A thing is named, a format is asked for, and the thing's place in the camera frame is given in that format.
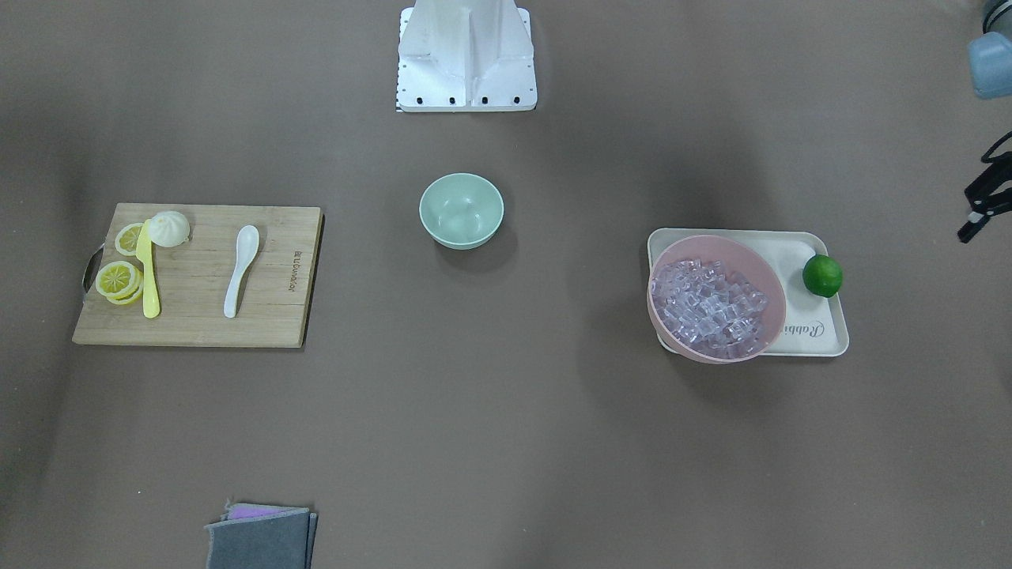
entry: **white tray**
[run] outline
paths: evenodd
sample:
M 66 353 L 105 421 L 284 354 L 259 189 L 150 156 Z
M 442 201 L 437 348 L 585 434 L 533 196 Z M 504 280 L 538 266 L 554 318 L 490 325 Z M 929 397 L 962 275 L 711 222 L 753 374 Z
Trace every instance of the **white tray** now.
M 662 228 L 647 239 L 650 266 L 669 245 L 692 235 L 720 235 L 747 245 L 766 259 L 780 277 L 787 298 L 787 317 L 780 337 L 762 355 L 835 357 L 847 351 L 850 335 L 843 320 L 840 295 L 817 297 L 805 288 L 802 269 L 812 255 L 828 255 L 826 244 L 799 231 L 741 231 L 732 229 Z M 658 336 L 661 345 L 675 352 Z

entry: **bowl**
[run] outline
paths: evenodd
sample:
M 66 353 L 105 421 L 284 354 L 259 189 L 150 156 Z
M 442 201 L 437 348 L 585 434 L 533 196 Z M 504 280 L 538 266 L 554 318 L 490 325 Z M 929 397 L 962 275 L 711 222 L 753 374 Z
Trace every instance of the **bowl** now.
M 647 311 L 650 314 L 651 322 L 654 323 L 654 328 L 657 329 L 657 333 L 661 337 L 661 341 L 679 354 L 703 363 L 745 361 L 766 351 L 770 344 L 780 336 L 780 332 L 783 331 L 783 321 L 787 314 L 787 300 L 783 296 L 783 287 L 780 284 L 780 278 L 776 275 L 773 268 L 769 266 L 769 263 L 749 247 L 732 239 L 715 235 L 693 235 L 672 243 L 658 256 L 657 262 L 651 268 L 650 280 L 654 279 L 660 267 L 683 259 L 699 259 L 703 263 L 715 260 L 724 261 L 725 272 L 728 275 L 738 271 L 748 278 L 749 282 L 756 290 L 766 295 L 769 304 L 766 305 L 766 309 L 762 312 L 763 332 L 759 336 L 759 340 L 765 345 L 754 353 L 736 359 L 713 357 L 690 348 L 661 324 L 661 318 L 654 307 L 648 283 Z
M 503 221 L 503 196 L 475 174 L 447 174 L 422 193 L 418 215 L 432 239 L 450 249 L 474 249 L 495 235 Z

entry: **green lime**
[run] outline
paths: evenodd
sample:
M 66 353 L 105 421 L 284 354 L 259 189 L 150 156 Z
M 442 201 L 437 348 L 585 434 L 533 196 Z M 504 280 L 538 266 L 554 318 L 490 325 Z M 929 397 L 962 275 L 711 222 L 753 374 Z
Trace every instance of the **green lime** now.
M 828 299 L 843 284 L 843 269 L 832 257 L 816 255 L 805 263 L 802 278 L 805 279 L 805 288 L 810 293 Z

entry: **pink bowl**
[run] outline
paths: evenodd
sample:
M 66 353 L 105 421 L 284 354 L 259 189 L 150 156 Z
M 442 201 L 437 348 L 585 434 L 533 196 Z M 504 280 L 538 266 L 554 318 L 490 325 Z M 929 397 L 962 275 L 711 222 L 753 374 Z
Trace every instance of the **pink bowl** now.
M 704 263 L 715 260 L 724 261 L 729 275 L 735 271 L 741 272 L 749 279 L 753 287 L 766 295 L 769 299 L 769 304 L 766 305 L 766 310 L 762 313 L 763 333 L 759 337 L 766 345 L 759 351 L 738 359 L 721 359 L 688 347 L 661 324 L 661 318 L 657 314 L 657 309 L 654 308 L 654 302 L 650 295 L 650 284 L 648 283 L 647 312 L 650 314 L 650 320 L 654 323 L 654 328 L 657 329 L 661 340 L 670 346 L 671 349 L 685 357 L 703 363 L 745 361 L 766 351 L 770 344 L 780 336 L 780 332 L 783 330 L 783 319 L 787 314 L 787 300 L 783 296 L 783 287 L 780 286 L 780 279 L 776 276 L 773 268 L 769 266 L 769 263 L 760 257 L 758 253 L 737 241 L 715 235 L 693 235 L 692 237 L 686 237 L 672 243 L 670 247 L 661 253 L 661 256 L 654 262 L 654 267 L 650 271 L 650 279 L 654 279 L 659 267 L 683 259 L 699 259 Z

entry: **tray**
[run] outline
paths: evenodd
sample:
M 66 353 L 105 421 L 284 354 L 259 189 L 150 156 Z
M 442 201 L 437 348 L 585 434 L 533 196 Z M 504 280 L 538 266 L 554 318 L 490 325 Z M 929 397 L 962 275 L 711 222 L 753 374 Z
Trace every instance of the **tray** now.
M 829 254 L 822 239 L 799 231 L 662 228 L 647 239 L 650 266 L 669 245 L 692 235 L 720 235 L 747 245 L 766 259 L 780 277 L 787 299 L 787 317 L 780 337 L 762 355 L 835 357 L 847 351 L 850 335 L 840 295 L 832 299 L 817 297 L 802 280 L 802 269 L 812 255 Z M 675 353 L 660 336 L 657 339 Z
M 174 210 L 190 223 L 190 240 L 153 254 L 162 313 L 144 317 L 141 302 L 114 306 L 91 288 L 74 330 L 79 344 L 300 347 L 306 331 L 323 215 L 319 208 L 119 204 L 105 237 L 101 264 L 120 255 L 119 229 Z M 260 249 L 240 289 L 235 318 L 224 314 L 236 263 L 236 235 L 260 230 Z

